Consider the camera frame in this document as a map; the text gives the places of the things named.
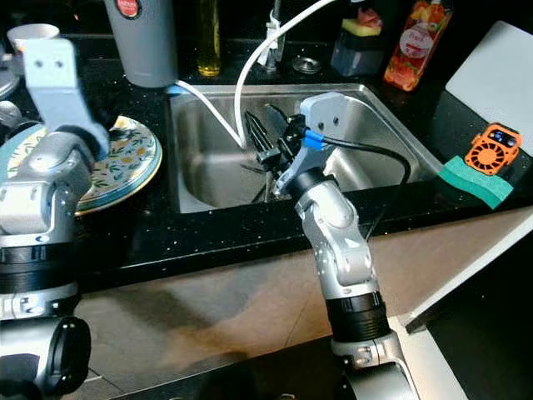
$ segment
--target bottle label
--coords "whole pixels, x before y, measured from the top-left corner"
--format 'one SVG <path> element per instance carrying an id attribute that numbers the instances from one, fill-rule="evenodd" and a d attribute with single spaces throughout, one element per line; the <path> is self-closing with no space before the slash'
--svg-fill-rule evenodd
<path id="1" fill-rule="evenodd" d="M 415 25 L 400 37 L 400 50 L 407 57 L 424 58 L 433 47 L 433 39 L 426 29 Z"/>
<path id="2" fill-rule="evenodd" d="M 141 4 L 138 0 L 115 0 L 117 10 L 127 19 L 135 19 L 141 14 Z"/>

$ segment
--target green sponge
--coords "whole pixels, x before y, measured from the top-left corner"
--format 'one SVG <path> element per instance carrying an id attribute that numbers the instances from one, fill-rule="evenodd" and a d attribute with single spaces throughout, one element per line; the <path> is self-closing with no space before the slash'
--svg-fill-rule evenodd
<path id="1" fill-rule="evenodd" d="M 513 187 L 505 179 L 476 171 L 468 167 L 459 156 L 444 164 L 439 176 L 451 186 L 483 200 L 492 209 L 498 207 L 513 191 Z"/>

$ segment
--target teal plate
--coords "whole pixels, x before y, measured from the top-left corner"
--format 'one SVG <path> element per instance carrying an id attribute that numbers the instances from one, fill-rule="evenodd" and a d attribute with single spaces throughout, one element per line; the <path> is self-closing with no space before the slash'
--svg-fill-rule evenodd
<path id="1" fill-rule="evenodd" d="M 94 165 L 92 186 L 78 203 L 77 215 L 129 198 L 150 182 L 161 165 L 161 144 L 146 126 L 120 116 L 111 132 L 111 150 Z M 30 127 L 0 147 L 0 183 L 16 175 L 22 160 L 46 133 L 42 125 Z"/>

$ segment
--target white cable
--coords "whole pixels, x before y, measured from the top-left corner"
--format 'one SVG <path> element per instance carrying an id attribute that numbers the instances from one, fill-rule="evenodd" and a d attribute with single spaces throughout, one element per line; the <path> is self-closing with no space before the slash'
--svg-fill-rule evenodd
<path id="1" fill-rule="evenodd" d="M 254 62 L 259 58 L 262 51 L 270 46 L 270 43 L 277 40 L 280 36 L 284 35 L 289 29 L 293 28 L 299 22 L 309 17 L 315 11 L 320 10 L 322 7 L 326 6 L 329 3 L 333 3 L 334 1 L 335 0 L 320 0 L 314 3 L 313 5 L 311 5 L 310 7 L 306 8 L 305 10 L 300 12 L 298 15 L 296 15 L 292 20 L 290 20 L 286 24 L 282 25 L 279 29 L 277 29 L 272 34 L 272 36 L 267 37 L 266 40 L 263 43 L 261 43 L 259 47 L 256 48 L 256 50 L 248 58 L 248 61 L 246 62 L 246 64 L 244 64 L 244 67 L 242 68 L 241 75 L 239 75 L 237 86 L 235 87 L 235 98 L 233 100 L 234 102 L 233 107 L 235 109 L 235 123 L 237 124 L 237 133 L 239 137 L 244 138 L 244 127 L 242 126 L 242 115 L 241 115 L 242 86 L 244 85 L 244 81 L 246 80 L 248 73 L 252 69 Z"/>
<path id="2" fill-rule="evenodd" d="M 242 131 L 241 135 L 239 135 L 237 132 L 235 132 L 235 129 L 233 129 L 233 127 L 229 123 L 227 123 L 227 121 L 218 112 L 218 110 L 215 108 L 215 106 L 213 106 L 213 103 L 210 102 L 209 99 L 207 97 L 205 97 L 198 89 L 196 89 L 192 85 L 189 85 L 187 82 L 183 82 L 183 81 L 176 81 L 176 85 L 181 87 L 181 88 L 184 88 L 185 90 L 187 90 L 188 92 L 194 94 L 197 98 L 202 100 L 202 103 L 204 103 L 207 106 L 207 108 L 209 108 L 209 111 L 211 111 L 213 113 L 213 115 L 218 120 L 218 122 L 232 136 L 232 138 L 235 141 L 235 143 L 240 148 L 245 148 L 246 147 L 246 139 L 244 137 L 244 131 Z"/>

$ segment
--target white cup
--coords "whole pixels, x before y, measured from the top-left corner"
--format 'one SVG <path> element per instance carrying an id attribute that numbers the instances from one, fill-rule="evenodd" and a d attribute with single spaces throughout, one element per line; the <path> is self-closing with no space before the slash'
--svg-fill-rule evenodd
<path id="1" fill-rule="evenodd" d="M 28 39 L 54 39 L 59 37 L 59 29 L 49 23 L 30 23 L 13 27 L 7 31 L 7 38 L 16 54 L 24 53 L 24 43 Z"/>

